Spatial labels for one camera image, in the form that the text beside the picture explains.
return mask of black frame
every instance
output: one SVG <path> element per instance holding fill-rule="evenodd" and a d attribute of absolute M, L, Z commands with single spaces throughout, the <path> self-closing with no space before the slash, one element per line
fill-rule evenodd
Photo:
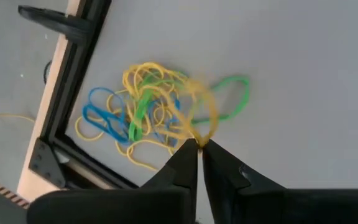
<path fill-rule="evenodd" d="M 63 154 L 69 158 L 70 162 L 74 162 L 93 176 L 103 180 L 112 189 L 138 188 L 136 184 L 89 156 L 65 134 L 110 2 L 110 0 L 82 0 L 80 2 L 76 17 L 90 21 L 90 31 L 88 30 L 89 33 L 84 42 L 68 38 L 68 45 L 53 89 L 44 126 L 30 160 L 29 169 L 60 188 L 98 189 L 100 186 L 84 178 L 70 166 L 59 163 L 56 152 Z M 53 156 L 45 157 L 44 155 L 48 155 L 45 150 L 51 151 Z"/>

